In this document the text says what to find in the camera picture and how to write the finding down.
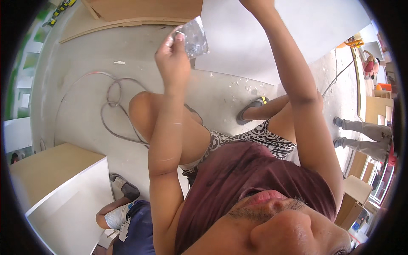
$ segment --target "black and white shorts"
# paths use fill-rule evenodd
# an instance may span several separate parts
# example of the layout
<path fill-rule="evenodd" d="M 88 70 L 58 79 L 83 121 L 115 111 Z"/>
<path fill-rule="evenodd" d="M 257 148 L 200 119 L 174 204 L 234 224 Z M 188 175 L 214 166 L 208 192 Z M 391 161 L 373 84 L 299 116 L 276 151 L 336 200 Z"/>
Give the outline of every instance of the black and white shorts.
<path fill-rule="evenodd" d="M 180 165 L 180 168 L 183 170 L 183 175 L 190 176 L 194 173 L 196 174 L 198 171 L 198 165 L 202 163 L 212 151 L 233 141 L 249 141 L 265 145 L 276 158 L 284 159 L 296 148 L 296 144 L 271 133 L 268 130 L 268 125 L 269 120 L 266 120 L 254 129 L 234 136 L 225 135 L 218 131 L 208 129 L 211 134 L 211 140 L 206 152 L 199 160 L 186 165 Z"/>

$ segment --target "maroon shirt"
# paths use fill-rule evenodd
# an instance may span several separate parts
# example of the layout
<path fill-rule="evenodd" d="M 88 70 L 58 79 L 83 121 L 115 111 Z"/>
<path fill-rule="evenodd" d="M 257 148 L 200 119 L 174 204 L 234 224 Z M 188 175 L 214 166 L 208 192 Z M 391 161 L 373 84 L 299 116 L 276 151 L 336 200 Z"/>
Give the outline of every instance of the maroon shirt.
<path fill-rule="evenodd" d="M 309 207 L 335 220 L 333 194 L 317 172 L 279 160 L 254 142 L 229 143 L 199 165 L 180 215 L 175 253 L 183 253 L 253 188 L 301 197 Z"/>

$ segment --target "finger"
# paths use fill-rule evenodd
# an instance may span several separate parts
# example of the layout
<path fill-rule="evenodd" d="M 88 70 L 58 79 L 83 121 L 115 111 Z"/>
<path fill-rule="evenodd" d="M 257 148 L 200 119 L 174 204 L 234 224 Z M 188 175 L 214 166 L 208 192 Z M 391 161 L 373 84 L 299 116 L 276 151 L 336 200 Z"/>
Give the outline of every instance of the finger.
<path fill-rule="evenodd" d="M 165 55 L 165 54 L 169 54 L 172 52 L 171 47 L 174 43 L 173 34 L 182 27 L 183 26 L 176 27 L 175 29 L 172 30 L 170 34 L 166 36 L 162 44 L 159 46 L 159 49 L 157 49 L 156 54 Z"/>
<path fill-rule="evenodd" d="M 175 41 L 173 42 L 173 53 L 178 54 L 178 53 L 185 53 L 184 49 L 184 34 L 182 32 L 179 32 L 175 36 Z"/>

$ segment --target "lips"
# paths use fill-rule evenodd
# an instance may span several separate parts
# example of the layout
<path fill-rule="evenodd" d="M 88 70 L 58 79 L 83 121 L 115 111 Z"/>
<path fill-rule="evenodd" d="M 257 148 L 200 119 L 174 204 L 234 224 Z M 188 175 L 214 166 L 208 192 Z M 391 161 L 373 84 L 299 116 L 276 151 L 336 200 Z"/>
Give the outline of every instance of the lips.
<path fill-rule="evenodd" d="M 284 196 L 282 193 L 276 190 L 261 191 L 251 196 L 245 202 L 244 206 L 262 204 L 269 202 L 270 200 L 286 200 L 286 199 L 288 199 L 287 196 Z"/>

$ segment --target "concrete floor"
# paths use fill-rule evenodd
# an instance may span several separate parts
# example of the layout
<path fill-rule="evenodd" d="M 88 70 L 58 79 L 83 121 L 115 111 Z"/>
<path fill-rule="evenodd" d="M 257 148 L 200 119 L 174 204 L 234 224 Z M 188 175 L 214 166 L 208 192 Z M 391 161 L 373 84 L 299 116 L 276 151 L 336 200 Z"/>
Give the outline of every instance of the concrete floor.
<path fill-rule="evenodd" d="M 112 28 L 59 44 L 62 27 L 69 16 L 66 13 L 52 29 L 38 62 L 31 95 L 33 147 L 41 151 L 42 139 L 46 148 L 69 142 L 107 155 L 109 171 L 121 174 L 138 186 L 142 197 L 148 199 L 148 150 L 143 145 L 111 135 L 100 119 L 100 109 L 106 102 L 106 91 L 112 80 L 95 74 L 81 79 L 74 86 L 72 84 L 86 73 L 105 71 L 119 78 L 135 78 L 152 92 L 162 93 L 163 83 L 153 55 L 172 28 L 155 25 Z M 310 65 L 320 92 L 336 76 L 334 54 L 333 50 Z M 113 64 L 119 60 L 126 64 Z M 337 50 L 339 72 L 351 60 L 350 49 Z M 140 91 L 142 88 L 134 83 L 123 82 L 121 104 L 126 111 L 130 99 Z M 261 122 L 254 121 L 245 126 L 235 122 L 235 115 L 251 99 L 260 95 L 273 99 L 283 94 L 281 85 L 273 86 L 246 78 L 192 70 L 185 102 L 201 115 L 208 128 L 239 134 Z M 339 76 L 324 98 L 324 117 L 333 139 L 338 136 L 358 137 L 357 133 L 339 131 L 332 124 L 335 116 L 358 120 L 356 111 L 357 84 L 352 64 Z M 114 132 L 136 138 L 126 116 L 118 108 L 107 108 L 104 119 Z M 345 170 L 350 157 L 349 150 L 337 148 L 336 153 Z M 289 160 L 298 161 L 297 154 L 293 153 Z M 179 175 L 186 194 L 187 180 L 181 176 L 181 172 Z"/>

